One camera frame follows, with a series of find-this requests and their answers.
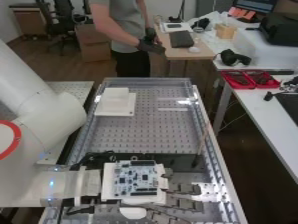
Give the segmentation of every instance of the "black gloves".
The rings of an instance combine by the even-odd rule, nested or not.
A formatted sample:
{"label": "black gloves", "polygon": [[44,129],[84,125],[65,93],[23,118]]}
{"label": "black gloves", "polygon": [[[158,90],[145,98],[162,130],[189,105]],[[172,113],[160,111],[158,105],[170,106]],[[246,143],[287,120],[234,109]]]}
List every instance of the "black gloves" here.
{"label": "black gloves", "polygon": [[137,49],[140,51],[154,52],[157,54],[164,54],[165,53],[165,48],[161,45],[154,44],[153,42],[148,42],[145,40],[140,40],[140,44],[137,46]]}
{"label": "black gloves", "polygon": [[156,40],[156,30],[153,28],[146,28],[146,36],[144,40],[140,40],[137,49],[140,51],[148,51],[154,52],[157,54],[164,54],[165,48],[160,44],[156,44],[154,40]]}
{"label": "black gloves", "polygon": [[145,41],[154,42],[154,39],[156,39],[156,30],[149,27],[146,28]]}

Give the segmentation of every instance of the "gray t-shirt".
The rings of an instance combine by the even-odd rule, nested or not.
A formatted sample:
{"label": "gray t-shirt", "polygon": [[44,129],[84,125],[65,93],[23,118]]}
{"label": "gray t-shirt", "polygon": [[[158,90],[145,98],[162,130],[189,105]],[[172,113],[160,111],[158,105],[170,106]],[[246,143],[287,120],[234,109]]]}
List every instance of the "gray t-shirt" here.
{"label": "gray t-shirt", "polygon": [[[145,20],[136,0],[89,0],[89,3],[98,3],[109,6],[110,17],[121,28],[138,39],[145,36]],[[112,41],[112,50],[120,53],[132,53],[137,48]]]}

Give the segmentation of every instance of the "metal bracket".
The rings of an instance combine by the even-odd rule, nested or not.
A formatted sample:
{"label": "metal bracket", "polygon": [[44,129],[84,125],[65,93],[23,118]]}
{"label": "metal bracket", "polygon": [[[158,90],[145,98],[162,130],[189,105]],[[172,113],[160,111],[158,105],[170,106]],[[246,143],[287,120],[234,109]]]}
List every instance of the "metal bracket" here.
{"label": "metal bracket", "polygon": [[146,218],[157,224],[190,224],[189,221],[178,219],[162,212],[148,211]]}
{"label": "metal bracket", "polygon": [[173,194],[189,194],[189,195],[201,195],[201,187],[194,184],[170,184],[168,193]]}
{"label": "metal bracket", "polygon": [[166,179],[172,179],[173,175],[174,175],[173,170],[170,168],[165,168],[165,174],[162,175],[162,177]]}
{"label": "metal bracket", "polygon": [[204,204],[201,201],[193,201],[185,198],[176,198],[166,195],[166,205],[164,207],[188,210],[193,212],[204,212]]}

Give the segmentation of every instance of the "person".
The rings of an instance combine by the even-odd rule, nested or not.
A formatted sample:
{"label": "person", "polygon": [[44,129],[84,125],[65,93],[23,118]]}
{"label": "person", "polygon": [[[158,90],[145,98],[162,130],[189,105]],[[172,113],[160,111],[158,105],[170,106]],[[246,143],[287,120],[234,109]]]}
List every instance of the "person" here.
{"label": "person", "polygon": [[150,27],[144,1],[89,0],[96,29],[112,39],[118,77],[149,77],[148,52],[165,52]]}

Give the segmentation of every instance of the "red tray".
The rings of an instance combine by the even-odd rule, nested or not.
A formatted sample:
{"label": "red tray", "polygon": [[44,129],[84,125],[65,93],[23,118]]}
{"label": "red tray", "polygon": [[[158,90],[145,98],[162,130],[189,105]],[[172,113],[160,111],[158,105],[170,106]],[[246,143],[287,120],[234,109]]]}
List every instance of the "red tray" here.
{"label": "red tray", "polygon": [[222,71],[221,75],[234,89],[254,89],[255,83],[245,72],[233,70]]}
{"label": "red tray", "polygon": [[255,84],[255,87],[259,89],[277,89],[281,86],[281,82],[278,82],[271,75],[265,71],[258,70],[246,70],[243,71],[246,76],[251,79]]}

